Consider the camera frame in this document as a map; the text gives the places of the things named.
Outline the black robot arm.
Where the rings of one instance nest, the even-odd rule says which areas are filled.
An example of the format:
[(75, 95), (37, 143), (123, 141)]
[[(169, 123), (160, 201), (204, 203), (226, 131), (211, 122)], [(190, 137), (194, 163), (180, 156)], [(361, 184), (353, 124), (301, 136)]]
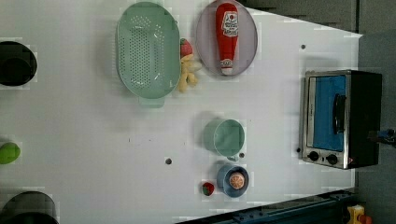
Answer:
[(368, 133), (368, 139), (375, 143), (396, 147), (396, 133), (393, 129), (370, 131)]

